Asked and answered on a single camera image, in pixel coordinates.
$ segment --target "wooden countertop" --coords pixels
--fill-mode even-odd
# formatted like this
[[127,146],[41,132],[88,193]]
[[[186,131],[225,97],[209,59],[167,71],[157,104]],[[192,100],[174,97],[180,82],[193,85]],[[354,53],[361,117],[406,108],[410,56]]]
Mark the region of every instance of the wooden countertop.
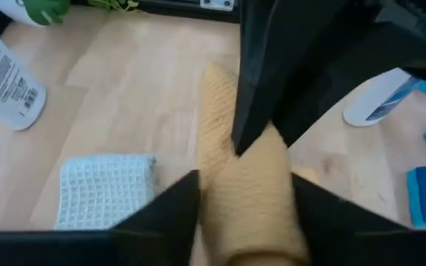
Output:
[[[237,69],[239,26],[74,7],[61,26],[12,24],[3,41],[47,85],[34,126],[0,123],[0,229],[51,228],[68,158],[143,153],[165,188],[195,167],[198,90],[208,61]],[[342,119],[355,89],[291,148],[325,188],[410,224],[405,173],[426,166],[426,95],[414,92],[376,126]]]

